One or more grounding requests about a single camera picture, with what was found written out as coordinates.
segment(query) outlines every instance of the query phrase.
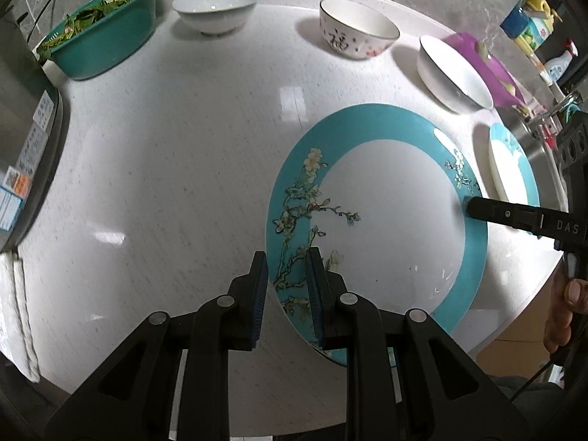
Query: stainless steel sink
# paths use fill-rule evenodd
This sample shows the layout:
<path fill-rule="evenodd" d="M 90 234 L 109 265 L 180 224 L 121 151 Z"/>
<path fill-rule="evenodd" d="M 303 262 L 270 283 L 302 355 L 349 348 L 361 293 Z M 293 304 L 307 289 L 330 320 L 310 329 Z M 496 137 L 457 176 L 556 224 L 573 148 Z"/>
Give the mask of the stainless steel sink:
<path fill-rule="evenodd" d="M 545 146 L 545 143 L 535 138 L 517 111 L 512 108 L 496 108 L 496 110 L 504 125 L 514 134 L 524 153 L 527 154 L 537 181 L 541 206 L 567 211 L 567 196 L 553 152 Z"/>

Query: teal plate rim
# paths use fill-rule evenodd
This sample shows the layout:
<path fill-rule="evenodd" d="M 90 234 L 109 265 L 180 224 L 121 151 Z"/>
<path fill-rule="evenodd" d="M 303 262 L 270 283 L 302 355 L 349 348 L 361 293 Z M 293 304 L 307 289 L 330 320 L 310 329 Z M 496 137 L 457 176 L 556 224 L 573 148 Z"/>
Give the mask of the teal plate rim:
<path fill-rule="evenodd" d="M 311 212 L 325 207 L 319 187 L 329 168 L 354 147 L 385 139 L 403 141 L 428 154 L 445 171 L 462 203 L 462 265 L 448 295 L 431 314 L 448 333 L 472 304 L 486 266 L 487 223 L 466 217 L 464 208 L 468 197 L 481 196 L 480 187 L 461 151 L 433 123 L 404 108 L 377 103 L 347 107 L 318 122 L 290 151 L 274 183 L 266 223 L 266 252 L 269 278 L 296 330 L 341 364 L 346 363 L 345 350 L 323 352 L 317 346 L 312 326 L 302 260 L 306 248 L 321 232 L 311 227 Z M 334 205 L 327 201 L 327 206 Z M 348 225 L 361 220 L 353 212 L 339 210 L 337 215 L 344 217 Z"/>

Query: screw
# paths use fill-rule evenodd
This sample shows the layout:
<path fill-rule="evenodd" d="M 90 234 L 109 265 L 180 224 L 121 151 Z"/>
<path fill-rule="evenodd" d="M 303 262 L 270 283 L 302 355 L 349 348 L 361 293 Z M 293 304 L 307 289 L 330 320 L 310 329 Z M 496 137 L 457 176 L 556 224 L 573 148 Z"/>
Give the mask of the screw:
<path fill-rule="evenodd" d="M 427 314 L 419 309 L 411 310 L 408 316 L 415 323 L 423 323 L 427 319 Z"/>
<path fill-rule="evenodd" d="M 161 325 L 167 319 L 168 314 L 165 312 L 155 312 L 149 315 L 149 323 L 151 325 Z"/>
<path fill-rule="evenodd" d="M 219 307 L 230 307 L 233 303 L 234 299 L 230 295 L 222 295 L 216 299 L 216 304 Z"/>
<path fill-rule="evenodd" d="M 354 293 L 343 293 L 342 296 L 339 297 L 341 303 L 345 303 L 345 305 L 355 305 L 358 302 L 358 296 Z"/>

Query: faucet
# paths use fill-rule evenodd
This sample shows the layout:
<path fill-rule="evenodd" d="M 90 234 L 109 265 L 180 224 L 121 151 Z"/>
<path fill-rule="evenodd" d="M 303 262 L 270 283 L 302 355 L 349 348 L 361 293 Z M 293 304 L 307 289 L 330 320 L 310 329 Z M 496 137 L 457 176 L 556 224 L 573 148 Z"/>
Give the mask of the faucet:
<path fill-rule="evenodd" d="M 529 121 L 527 121 L 527 125 L 531 128 L 537 123 L 545 121 L 549 117 L 553 117 L 562 110 L 564 110 L 568 105 L 573 103 L 581 103 L 582 97 L 579 91 L 575 90 L 569 93 L 564 99 L 562 99 L 558 104 L 556 104 L 551 109 L 548 109 L 545 113 L 537 114 L 537 116 L 533 117 Z"/>

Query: blossom branch painting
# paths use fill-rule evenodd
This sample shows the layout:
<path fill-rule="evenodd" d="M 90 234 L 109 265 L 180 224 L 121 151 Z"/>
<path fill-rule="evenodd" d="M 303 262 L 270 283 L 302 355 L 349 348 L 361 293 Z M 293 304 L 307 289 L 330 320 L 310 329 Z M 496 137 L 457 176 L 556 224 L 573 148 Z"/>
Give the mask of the blossom branch painting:
<path fill-rule="evenodd" d="M 276 226 L 276 233 L 283 236 L 282 248 L 280 252 L 279 265 L 274 278 L 274 287 L 276 290 L 285 288 L 304 287 L 305 279 L 289 280 L 293 267 L 304 261 L 306 250 L 311 247 L 316 237 L 324 237 L 326 233 L 321 231 L 316 225 L 312 226 L 308 232 L 306 244 L 299 245 L 294 253 L 290 253 L 291 242 L 296 230 L 296 224 L 300 219 L 311 219 L 313 212 L 331 212 L 338 217 L 345 218 L 348 226 L 353 226 L 361 218 L 357 212 L 345 212 L 340 206 L 333 206 L 330 198 L 320 201 L 320 190 L 318 184 L 315 184 L 317 172 L 327 167 L 327 163 L 322 162 L 323 153 L 320 149 L 313 147 L 304 160 L 301 172 L 292 186 L 286 189 L 283 201 L 282 213 L 279 218 L 273 221 Z M 327 264 L 329 267 L 336 265 L 341 260 L 339 254 L 333 251 Z M 308 300 L 290 297 L 283 304 L 287 312 L 292 312 L 295 306 L 298 306 L 302 312 L 308 311 Z"/>

